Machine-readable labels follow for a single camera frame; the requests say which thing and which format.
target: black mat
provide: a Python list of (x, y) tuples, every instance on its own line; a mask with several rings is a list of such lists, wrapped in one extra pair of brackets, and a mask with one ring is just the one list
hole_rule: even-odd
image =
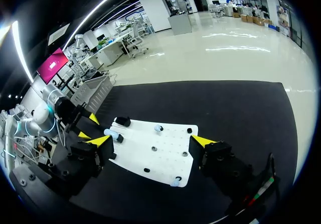
[[(273, 152), (281, 195), (292, 186), (297, 136), (281, 83), (188, 81), (117, 86), (97, 118), (109, 126), (116, 116), (197, 125), (199, 136), (228, 142), (238, 158), (253, 165), (254, 174), (264, 169), (268, 153)], [(109, 162), (72, 202), (120, 219), (209, 223), (223, 217), (231, 201), (197, 168), (193, 168), (186, 187), (173, 188)], [(273, 195), (267, 206), (271, 209), (274, 204)]]

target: white pegboard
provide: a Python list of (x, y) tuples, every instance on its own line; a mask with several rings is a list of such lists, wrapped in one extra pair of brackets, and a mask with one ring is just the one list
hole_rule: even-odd
[[(161, 125), (163, 131), (154, 130), (155, 125)], [(120, 133), (122, 143), (114, 141), (117, 157), (111, 162), (145, 178), (171, 185), (176, 177), (181, 177), (179, 187), (186, 186), (193, 158), (189, 153), (191, 134), (198, 134), (196, 125), (174, 125), (131, 120), (130, 126), (124, 127), (112, 123), (111, 130)]]

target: red screen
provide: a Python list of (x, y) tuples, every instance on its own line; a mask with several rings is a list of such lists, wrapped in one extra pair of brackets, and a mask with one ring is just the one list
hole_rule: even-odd
[(39, 68), (38, 73), (46, 84), (65, 66), (68, 58), (63, 51), (58, 48)]

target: glossy white floor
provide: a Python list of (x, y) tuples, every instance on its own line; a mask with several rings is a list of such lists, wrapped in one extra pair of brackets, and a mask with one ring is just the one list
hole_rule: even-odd
[(149, 51), (109, 66), (116, 85), (184, 80), (259, 80), (281, 82), (290, 99), (298, 137), (296, 176), (314, 133), (318, 80), (315, 65), (281, 33), (241, 19), (190, 15), (193, 32), (172, 30), (145, 38)]

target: cardboard box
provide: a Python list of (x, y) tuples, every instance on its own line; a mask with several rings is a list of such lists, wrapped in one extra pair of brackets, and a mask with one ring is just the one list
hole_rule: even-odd
[(259, 26), (264, 27), (264, 19), (259, 17), (253, 17), (253, 22)]
[(233, 12), (233, 17), (234, 18), (240, 18), (240, 14), (238, 12)]
[(246, 21), (253, 23), (253, 16), (246, 16)]
[(272, 25), (272, 21), (269, 19), (264, 19), (263, 22)]
[(242, 20), (243, 22), (247, 22), (247, 20), (246, 20), (246, 15), (241, 15), (241, 20)]

